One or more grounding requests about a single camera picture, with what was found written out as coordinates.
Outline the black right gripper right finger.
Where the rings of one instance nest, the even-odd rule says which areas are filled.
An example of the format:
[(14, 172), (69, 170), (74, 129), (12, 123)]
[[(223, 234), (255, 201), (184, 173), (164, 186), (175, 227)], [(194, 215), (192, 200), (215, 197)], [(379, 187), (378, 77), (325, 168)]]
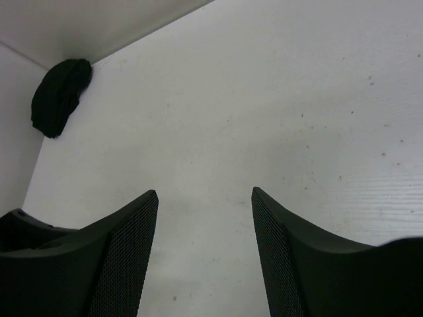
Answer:
[(380, 246), (297, 216), (261, 188), (252, 215), (271, 316), (421, 316), (422, 239)]

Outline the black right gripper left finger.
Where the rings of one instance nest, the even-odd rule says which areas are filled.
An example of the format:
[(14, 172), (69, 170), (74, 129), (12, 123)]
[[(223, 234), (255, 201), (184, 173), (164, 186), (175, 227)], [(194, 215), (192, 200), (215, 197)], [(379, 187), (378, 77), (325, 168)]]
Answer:
[(82, 229), (1, 218), (2, 316), (136, 316), (159, 200), (145, 192)]

